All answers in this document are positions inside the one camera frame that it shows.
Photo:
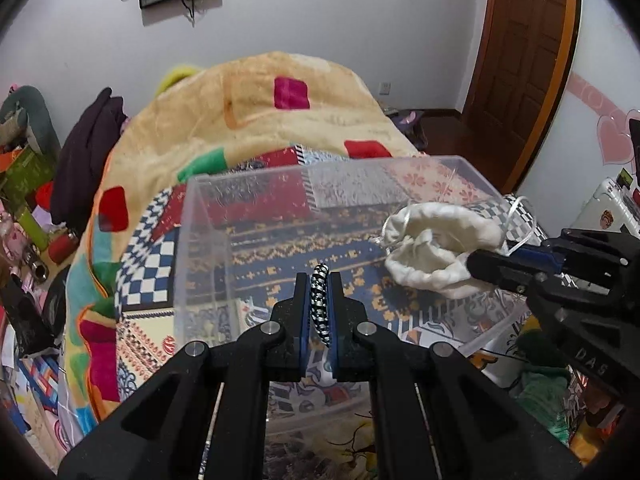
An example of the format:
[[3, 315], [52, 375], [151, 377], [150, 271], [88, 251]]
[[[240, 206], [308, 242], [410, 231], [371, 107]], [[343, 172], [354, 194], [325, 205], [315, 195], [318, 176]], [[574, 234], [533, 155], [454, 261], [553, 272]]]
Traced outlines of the white drawstring pouch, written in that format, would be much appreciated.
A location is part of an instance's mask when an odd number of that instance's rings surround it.
[[384, 221], [378, 244], [385, 248], [385, 267], [395, 283], [461, 300], [492, 289], [473, 278], [468, 259], [477, 249], [508, 256], [541, 240], [538, 221], [520, 196], [506, 216], [487, 218], [480, 207], [427, 202], [410, 204]]

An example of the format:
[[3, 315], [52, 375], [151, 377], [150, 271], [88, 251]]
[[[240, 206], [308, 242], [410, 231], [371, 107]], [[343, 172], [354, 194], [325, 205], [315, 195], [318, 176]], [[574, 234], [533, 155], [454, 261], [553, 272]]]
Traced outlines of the black white braided band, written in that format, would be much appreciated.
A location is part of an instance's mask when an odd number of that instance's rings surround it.
[[329, 274], [329, 267], [324, 263], [318, 263], [312, 271], [309, 289], [311, 321], [326, 348], [331, 345], [328, 300], [326, 299]]

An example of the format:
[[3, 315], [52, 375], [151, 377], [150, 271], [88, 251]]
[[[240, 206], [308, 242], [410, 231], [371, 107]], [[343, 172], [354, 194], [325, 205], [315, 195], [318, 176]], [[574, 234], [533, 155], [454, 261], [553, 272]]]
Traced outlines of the clear plastic storage box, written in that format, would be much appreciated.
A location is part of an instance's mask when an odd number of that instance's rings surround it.
[[385, 269], [384, 221], [426, 202], [477, 205], [499, 220], [509, 207], [459, 157], [328, 159], [190, 179], [175, 263], [176, 341], [235, 340], [293, 295], [297, 274], [324, 263], [371, 321], [420, 346], [448, 342], [509, 387], [523, 363], [515, 352], [521, 299], [491, 292], [450, 300], [402, 287]]

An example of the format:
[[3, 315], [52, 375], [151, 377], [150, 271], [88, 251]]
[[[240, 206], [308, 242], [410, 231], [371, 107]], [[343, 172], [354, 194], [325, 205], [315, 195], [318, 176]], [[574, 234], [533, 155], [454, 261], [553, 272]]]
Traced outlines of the green cloth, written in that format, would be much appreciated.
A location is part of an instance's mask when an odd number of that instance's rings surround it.
[[525, 364], [520, 374], [521, 389], [514, 398], [520, 408], [565, 446], [570, 443], [574, 419], [571, 380], [567, 367]]

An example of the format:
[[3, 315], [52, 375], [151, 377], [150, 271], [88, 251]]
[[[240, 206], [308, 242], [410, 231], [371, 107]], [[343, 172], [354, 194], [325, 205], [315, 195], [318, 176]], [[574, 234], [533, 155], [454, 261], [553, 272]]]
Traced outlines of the white wardrobe sliding door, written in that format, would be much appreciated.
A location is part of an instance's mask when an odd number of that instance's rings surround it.
[[559, 106], [518, 194], [551, 236], [570, 226], [597, 186], [634, 172], [628, 129], [639, 116], [639, 46], [608, 0], [582, 0]]

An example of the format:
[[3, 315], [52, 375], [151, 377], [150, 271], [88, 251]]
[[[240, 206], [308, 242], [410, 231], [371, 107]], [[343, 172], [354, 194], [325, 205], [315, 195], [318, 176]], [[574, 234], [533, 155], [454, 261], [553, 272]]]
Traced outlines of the purple bag on floor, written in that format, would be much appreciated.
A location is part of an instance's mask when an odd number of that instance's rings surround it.
[[387, 115], [395, 127], [420, 152], [425, 152], [428, 145], [428, 140], [422, 127], [423, 116], [423, 110], [395, 110]]

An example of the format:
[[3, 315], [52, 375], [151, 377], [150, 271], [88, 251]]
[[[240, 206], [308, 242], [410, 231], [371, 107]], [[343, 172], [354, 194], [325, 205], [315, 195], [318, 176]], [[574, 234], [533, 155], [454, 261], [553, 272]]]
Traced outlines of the brown wooden door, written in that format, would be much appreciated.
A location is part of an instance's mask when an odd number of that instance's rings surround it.
[[579, 0], [487, 0], [463, 121], [475, 167], [516, 189], [547, 135], [577, 41]]

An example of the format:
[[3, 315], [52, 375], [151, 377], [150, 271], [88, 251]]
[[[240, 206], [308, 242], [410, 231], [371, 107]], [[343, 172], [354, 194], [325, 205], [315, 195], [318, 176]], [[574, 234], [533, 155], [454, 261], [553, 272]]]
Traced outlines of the red cylinder cup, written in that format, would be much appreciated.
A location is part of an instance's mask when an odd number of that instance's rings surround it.
[[48, 255], [53, 263], [59, 266], [76, 252], [79, 237], [73, 230], [66, 230], [55, 237], [48, 247]]

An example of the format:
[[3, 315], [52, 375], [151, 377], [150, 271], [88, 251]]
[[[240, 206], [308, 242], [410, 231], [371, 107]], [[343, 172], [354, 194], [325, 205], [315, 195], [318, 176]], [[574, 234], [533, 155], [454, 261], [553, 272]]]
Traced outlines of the black flashlight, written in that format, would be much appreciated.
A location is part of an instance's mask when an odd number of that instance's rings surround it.
[[28, 267], [28, 270], [37, 284], [42, 284], [47, 281], [49, 277], [49, 268], [42, 261], [38, 250], [34, 246], [28, 244], [24, 248], [22, 260], [24, 265]]

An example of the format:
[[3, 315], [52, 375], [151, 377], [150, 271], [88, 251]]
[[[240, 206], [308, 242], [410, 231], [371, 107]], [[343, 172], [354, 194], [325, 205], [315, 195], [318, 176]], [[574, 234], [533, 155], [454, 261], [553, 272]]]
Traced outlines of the dark purple garment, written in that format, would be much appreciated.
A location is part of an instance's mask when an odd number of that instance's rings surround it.
[[81, 114], [60, 151], [51, 195], [51, 219], [78, 237], [85, 232], [108, 155], [126, 122], [124, 100], [104, 88]]

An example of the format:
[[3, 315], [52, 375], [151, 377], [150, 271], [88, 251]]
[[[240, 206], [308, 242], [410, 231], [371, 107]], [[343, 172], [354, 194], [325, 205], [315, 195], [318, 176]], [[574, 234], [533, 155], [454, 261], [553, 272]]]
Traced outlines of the beige fleece blanket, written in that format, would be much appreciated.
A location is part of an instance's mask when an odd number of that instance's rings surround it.
[[269, 52], [201, 70], [128, 122], [96, 192], [117, 192], [114, 206], [128, 226], [105, 232], [91, 218], [67, 275], [64, 368], [82, 430], [119, 404], [115, 278], [145, 207], [198, 172], [218, 174], [292, 145], [349, 158], [414, 154], [357, 74], [302, 54]]

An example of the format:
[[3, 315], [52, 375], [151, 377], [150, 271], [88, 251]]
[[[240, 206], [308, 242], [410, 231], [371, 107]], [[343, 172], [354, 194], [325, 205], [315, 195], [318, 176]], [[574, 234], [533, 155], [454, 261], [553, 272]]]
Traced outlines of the green cardboard box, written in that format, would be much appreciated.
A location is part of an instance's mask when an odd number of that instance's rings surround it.
[[1, 200], [12, 218], [40, 252], [49, 245], [49, 237], [36, 221], [36, 192], [54, 177], [55, 164], [49, 156], [24, 148], [1, 173]]

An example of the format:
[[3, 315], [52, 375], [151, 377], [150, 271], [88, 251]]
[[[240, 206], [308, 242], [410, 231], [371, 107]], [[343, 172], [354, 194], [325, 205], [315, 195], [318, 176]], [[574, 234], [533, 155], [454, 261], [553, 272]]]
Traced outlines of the yellow green pillow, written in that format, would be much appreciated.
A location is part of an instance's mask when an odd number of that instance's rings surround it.
[[160, 83], [157, 85], [154, 92], [154, 96], [157, 98], [169, 88], [173, 87], [178, 82], [185, 80], [186, 78], [193, 77], [198, 73], [201, 73], [202, 69], [193, 65], [179, 65], [173, 67], [171, 70], [162, 77]]

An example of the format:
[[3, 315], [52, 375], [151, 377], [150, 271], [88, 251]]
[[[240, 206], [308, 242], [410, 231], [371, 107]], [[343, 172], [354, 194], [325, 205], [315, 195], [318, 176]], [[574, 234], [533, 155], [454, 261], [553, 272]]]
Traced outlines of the grey plush toy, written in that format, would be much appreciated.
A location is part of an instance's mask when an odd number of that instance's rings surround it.
[[58, 157], [60, 141], [42, 94], [33, 86], [21, 86], [1, 104], [1, 147], [26, 142], [37, 154]]

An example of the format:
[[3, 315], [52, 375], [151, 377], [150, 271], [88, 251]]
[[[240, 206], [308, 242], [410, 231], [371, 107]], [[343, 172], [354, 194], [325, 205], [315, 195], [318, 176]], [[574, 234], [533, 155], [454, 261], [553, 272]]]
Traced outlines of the wall power socket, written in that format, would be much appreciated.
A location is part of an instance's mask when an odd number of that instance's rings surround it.
[[378, 94], [380, 96], [389, 96], [391, 88], [392, 88], [392, 84], [390, 82], [387, 82], [387, 81], [381, 82], [380, 85], [378, 86]]

